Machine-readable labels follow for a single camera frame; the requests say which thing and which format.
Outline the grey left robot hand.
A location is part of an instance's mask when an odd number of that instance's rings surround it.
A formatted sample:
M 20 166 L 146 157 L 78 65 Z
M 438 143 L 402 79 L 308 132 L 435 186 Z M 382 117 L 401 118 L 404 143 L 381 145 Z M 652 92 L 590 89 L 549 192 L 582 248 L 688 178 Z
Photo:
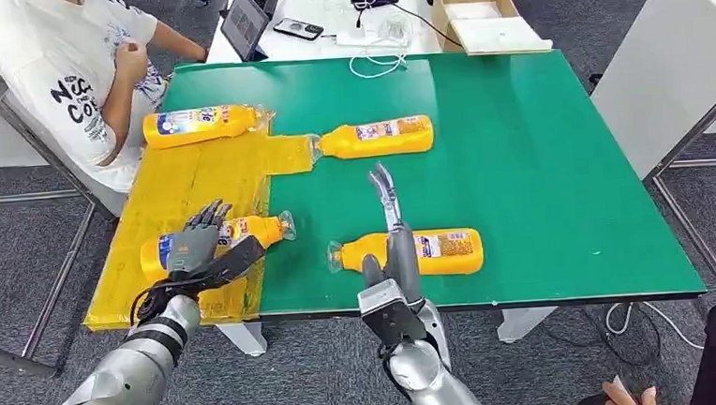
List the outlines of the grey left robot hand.
M 266 248 L 251 234 L 216 255 L 219 233 L 230 208 L 215 199 L 185 223 L 172 240 L 166 259 L 168 275 L 162 282 L 165 289 L 196 297 L 244 276 L 263 258 Z

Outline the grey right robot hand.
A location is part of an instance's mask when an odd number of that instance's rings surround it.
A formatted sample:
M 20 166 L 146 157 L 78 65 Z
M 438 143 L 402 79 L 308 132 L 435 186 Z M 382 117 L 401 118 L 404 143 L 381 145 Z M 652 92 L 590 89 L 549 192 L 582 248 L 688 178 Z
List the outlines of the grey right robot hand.
M 379 194 L 384 210 L 386 234 L 386 263 L 383 267 L 376 256 L 367 253 L 363 259 L 365 285 L 372 287 L 387 278 L 393 279 L 402 290 L 412 311 L 418 311 L 425 303 L 419 285 L 419 269 L 415 239 L 409 225 L 402 218 L 395 183 L 381 162 L 368 172 L 368 179 Z

